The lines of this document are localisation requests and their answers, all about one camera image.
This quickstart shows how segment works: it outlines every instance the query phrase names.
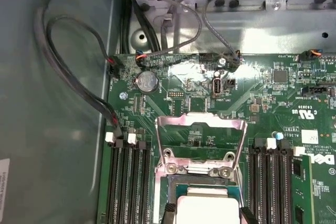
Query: internal usb port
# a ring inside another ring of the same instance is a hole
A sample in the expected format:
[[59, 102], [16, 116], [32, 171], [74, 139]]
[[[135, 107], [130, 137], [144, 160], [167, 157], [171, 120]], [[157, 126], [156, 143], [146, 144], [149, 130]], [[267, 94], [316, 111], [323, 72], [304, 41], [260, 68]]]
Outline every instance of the internal usb port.
[[213, 85], [213, 92], [215, 95], [219, 95], [221, 92], [221, 81], [220, 78], [215, 78], [212, 81], [212, 85]]

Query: integrated circuit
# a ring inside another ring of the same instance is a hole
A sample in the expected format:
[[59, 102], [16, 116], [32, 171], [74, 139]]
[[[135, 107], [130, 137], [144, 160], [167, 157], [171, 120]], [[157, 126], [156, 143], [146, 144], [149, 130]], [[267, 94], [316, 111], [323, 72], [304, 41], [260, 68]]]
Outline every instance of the integrated circuit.
[[295, 206], [295, 220], [298, 224], [303, 224], [303, 210]]
[[273, 77], [275, 83], [287, 83], [288, 80], [286, 70], [275, 70]]
[[252, 113], [259, 113], [259, 109], [260, 109], [260, 107], [259, 107], [258, 104], [252, 104], [251, 105], [251, 112]]
[[302, 176], [301, 160], [298, 160], [298, 159], [293, 160], [293, 173], [296, 176], [299, 176], [299, 177]]

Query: mounting hole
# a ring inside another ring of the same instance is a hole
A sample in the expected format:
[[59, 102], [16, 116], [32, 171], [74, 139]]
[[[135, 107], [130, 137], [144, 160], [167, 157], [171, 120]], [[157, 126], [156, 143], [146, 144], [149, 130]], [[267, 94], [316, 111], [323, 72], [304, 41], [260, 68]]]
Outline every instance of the mounting hole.
[[170, 157], [170, 155], [172, 155], [172, 152], [170, 150], [164, 150], [164, 155], [166, 157]]
[[232, 154], [227, 155], [227, 159], [229, 161], [232, 161], [234, 159], [234, 156]]

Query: white label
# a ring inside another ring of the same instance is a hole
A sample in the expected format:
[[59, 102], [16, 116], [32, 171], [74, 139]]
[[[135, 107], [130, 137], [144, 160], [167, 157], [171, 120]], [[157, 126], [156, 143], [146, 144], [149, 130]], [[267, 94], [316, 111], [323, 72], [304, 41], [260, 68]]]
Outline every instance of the white label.
[[303, 144], [319, 144], [319, 133], [317, 130], [301, 130], [301, 141]]
[[0, 160], [0, 222], [4, 215], [8, 170], [9, 158]]

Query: screw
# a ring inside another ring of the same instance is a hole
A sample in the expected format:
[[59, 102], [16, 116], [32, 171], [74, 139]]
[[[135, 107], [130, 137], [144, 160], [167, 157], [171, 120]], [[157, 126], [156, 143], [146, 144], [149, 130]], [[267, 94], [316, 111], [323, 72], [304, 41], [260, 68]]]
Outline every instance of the screw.
[[119, 98], [120, 98], [121, 100], [126, 100], [126, 99], [128, 98], [128, 94], [127, 94], [126, 92], [121, 92], [121, 93], [119, 94]]
[[219, 171], [219, 175], [223, 178], [228, 178], [230, 176], [231, 172], [227, 168], [223, 168]]
[[167, 164], [166, 169], [167, 172], [170, 174], [174, 174], [177, 172], [177, 166], [175, 164]]
[[226, 59], [224, 59], [224, 58], [220, 58], [220, 59], [218, 60], [218, 64], [220, 64], [220, 65], [222, 65], [222, 66], [225, 66], [225, 64], [226, 64]]
[[275, 2], [275, 3], [273, 4], [273, 9], [274, 9], [274, 10], [278, 10], [278, 9], [280, 9], [280, 7], [281, 7], [281, 4], [280, 4], [279, 2]]

